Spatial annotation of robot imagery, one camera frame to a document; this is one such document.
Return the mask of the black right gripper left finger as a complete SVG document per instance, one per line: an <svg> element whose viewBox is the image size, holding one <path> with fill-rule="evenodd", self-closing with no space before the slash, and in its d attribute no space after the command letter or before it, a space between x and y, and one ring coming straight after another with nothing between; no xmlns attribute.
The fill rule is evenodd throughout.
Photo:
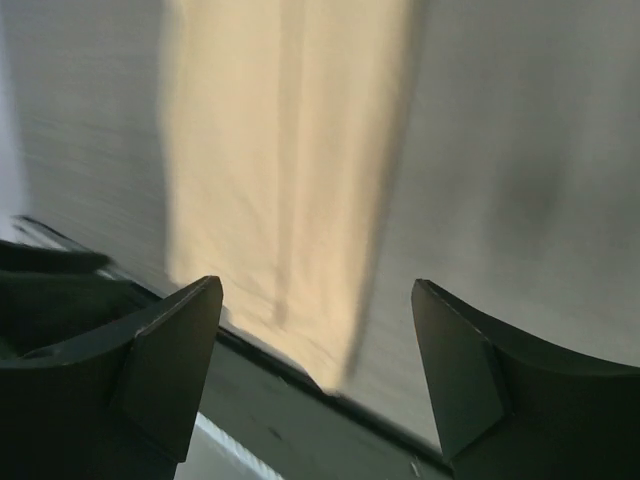
<svg viewBox="0 0 640 480"><path fill-rule="evenodd" d="M160 299L97 274L1 278L1 475L171 479L186 460L219 278Z"/></svg>

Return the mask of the beige t shirt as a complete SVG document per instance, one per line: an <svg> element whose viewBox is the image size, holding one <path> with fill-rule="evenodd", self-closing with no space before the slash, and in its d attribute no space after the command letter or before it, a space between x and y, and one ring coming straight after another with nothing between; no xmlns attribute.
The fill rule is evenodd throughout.
<svg viewBox="0 0 640 480"><path fill-rule="evenodd" d="M231 323L328 392L360 340L425 8L165 5L168 277L220 277Z"/></svg>

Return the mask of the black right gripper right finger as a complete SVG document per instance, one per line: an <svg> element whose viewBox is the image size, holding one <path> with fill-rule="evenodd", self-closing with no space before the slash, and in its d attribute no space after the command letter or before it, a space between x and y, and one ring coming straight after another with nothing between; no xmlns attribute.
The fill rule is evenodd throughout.
<svg viewBox="0 0 640 480"><path fill-rule="evenodd" d="M411 304L445 462L457 479L635 479L639 371L487 315L419 279Z"/></svg>

